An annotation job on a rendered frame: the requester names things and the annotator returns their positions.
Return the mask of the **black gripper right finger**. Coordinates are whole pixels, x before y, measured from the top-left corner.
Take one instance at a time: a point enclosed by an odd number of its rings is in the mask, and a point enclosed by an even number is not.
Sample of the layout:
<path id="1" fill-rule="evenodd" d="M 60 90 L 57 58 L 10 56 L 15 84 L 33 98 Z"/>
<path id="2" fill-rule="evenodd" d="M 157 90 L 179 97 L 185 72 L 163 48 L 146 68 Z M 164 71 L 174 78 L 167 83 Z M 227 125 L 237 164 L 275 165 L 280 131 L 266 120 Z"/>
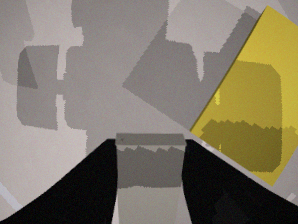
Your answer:
<path id="1" fill-rule="evenodd" d="M 298 206 L 185 140 L 182 184 L 192 224 L 298 224 Z M 249 179 L 247 179 L 249 177 Z"/>

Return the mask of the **yellow flat block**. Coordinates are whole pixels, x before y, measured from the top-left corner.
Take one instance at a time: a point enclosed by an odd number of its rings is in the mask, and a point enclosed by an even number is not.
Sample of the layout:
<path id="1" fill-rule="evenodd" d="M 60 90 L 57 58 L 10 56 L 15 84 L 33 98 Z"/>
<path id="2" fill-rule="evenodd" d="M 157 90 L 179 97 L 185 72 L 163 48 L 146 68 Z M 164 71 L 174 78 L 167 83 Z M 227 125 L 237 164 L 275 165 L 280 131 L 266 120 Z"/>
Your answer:
<path id="1" fill-rule="evenodd" d="M 190 133 L 273 186 L 298 147 L 298 26 L 267 4 Z"/>

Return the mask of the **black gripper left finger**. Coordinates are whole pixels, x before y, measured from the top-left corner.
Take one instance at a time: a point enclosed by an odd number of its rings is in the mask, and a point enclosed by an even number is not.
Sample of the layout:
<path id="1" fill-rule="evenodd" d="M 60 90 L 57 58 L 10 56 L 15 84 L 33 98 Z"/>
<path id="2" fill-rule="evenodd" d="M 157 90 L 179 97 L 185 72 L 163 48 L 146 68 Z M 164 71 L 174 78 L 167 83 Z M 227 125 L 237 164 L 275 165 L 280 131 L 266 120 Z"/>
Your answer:
<path id="1" fill-rule="evenodd" d="M 0 224 L 112 224 L 118 173 L 116 139 L 105 140 L 63 179 Z"/>

